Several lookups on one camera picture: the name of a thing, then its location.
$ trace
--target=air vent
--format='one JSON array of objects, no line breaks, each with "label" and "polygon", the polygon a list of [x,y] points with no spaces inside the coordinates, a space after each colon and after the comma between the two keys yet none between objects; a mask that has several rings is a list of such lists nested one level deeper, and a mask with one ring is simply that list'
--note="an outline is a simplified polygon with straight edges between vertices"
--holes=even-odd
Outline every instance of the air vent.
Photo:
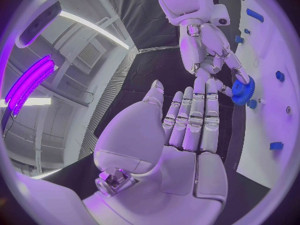
[{"label": "air vent", "polygon": [[101,55],[101,52],[89,42],[77,57],[87,66],[92,68],[101,57]]}]

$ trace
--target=purple led light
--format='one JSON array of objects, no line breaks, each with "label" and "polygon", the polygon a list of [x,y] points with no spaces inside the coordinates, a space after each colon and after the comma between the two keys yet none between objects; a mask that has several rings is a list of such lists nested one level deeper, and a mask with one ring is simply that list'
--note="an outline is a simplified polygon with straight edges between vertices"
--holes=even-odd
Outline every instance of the purple led light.
[{"label": "purple led light", "polygon": [[37,89],[37,87],[54,72],[54,66],[51,67],[48,71],[46,71],[38,80],[34,82],[34,84],[24,93],[22,98],[17,103],[15,109],[13,110],[13,116],[16,117],[23,107],[24,103],[27,101],[29,96]]},{"label": "purple led light", "polygon": [[46,71],[54,68],[53,60],[48,60],[37,68],[15,91],[8,103],[8,107],[13,111],[23,94],[35,83]]},{"label": "purple led light", "polygon": [[5,103],[7,104],[9,100],[13,97],[15,92],[18,90],[20,85],[37,69],[39,68],[42,64],[47,62],[51,58],[52,54],[50,53],[49,55],[43,57],[39,61],[37,61],[35,64],[33,64],[24,74],[16,81],[16,83],[12,86],[12,88],[9,90],[8,94],[6,95],[5,98]]}]

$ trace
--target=cable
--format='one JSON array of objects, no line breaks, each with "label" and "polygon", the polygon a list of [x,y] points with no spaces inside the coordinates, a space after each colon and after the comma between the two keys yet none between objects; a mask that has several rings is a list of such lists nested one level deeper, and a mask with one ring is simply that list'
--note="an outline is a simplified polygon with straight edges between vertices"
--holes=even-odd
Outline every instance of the cable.
[{"label": "cable", "polygon": [[68,85],[70,85],[71,87],[73,87],[73,88],[75,88],[75,89],[77,89],[77,90],[79,90],[79,91],[81,91],[81,92],[90,94],[92,100],[91,100],[90,102],[87,102],[87,104],[91,104],[91,103],[94,101],[94,93],[92,93],[92,92],[90,92],[90,91],[84,91],[84,90],[81,90],[79,87],[73,85],[72,83],[70,83],[70,82],[68,82],[68,81],[67,81],[66,83],[67,83]]},{"label": "cable", "polygon": [[14,120],[14,117],[13,117],[12,115],[10,115],[10,117],[11,117],[11,119],[12,119],[12,124],[10,125],[9,129],[7,129],[5,135],[3,135],[4,140],[5,140],[6,136],[8,135],[9,130],[10,130],[10,129],[12,128],[12,126],[14,125],[14,121],[15,121],[15,120]]}]

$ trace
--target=gear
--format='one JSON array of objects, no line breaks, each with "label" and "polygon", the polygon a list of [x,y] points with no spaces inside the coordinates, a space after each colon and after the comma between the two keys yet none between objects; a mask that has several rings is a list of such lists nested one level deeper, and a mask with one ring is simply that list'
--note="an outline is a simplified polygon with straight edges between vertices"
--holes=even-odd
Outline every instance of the gear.
[{"label": "gear", "polygon": [[250,101],[254,94],[255,90],[255,82],[252,77],[250,77],[250,82],[245,85],[241,83],[238,79],[234,82],[232,86],[232,101],[240,106],[245,105]]}]

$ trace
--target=ventilation grille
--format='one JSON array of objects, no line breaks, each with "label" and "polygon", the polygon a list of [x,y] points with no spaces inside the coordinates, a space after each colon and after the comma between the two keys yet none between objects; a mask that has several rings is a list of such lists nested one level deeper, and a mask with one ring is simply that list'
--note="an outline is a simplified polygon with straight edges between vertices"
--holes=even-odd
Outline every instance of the ventilation grille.
[{"label": "ventilation grille", "polygon": [[92,68],[101,56],[101,52],[90,42],[78,54],[78,58]]},{"label": "ventilation grille", "polygon": [[136,48],[136,46],[131,48],[109,80],[109,83],[107,84],[101,98],[99,99],[99,102],[91,116],[87,129],[85,131],[78,159],[83,159],[94,152],[96,143],[98,141],[98,139],[94,135],[94,131],[100,123],[103,115],[120,92],[129,69],[138,53],[139,50]]}]

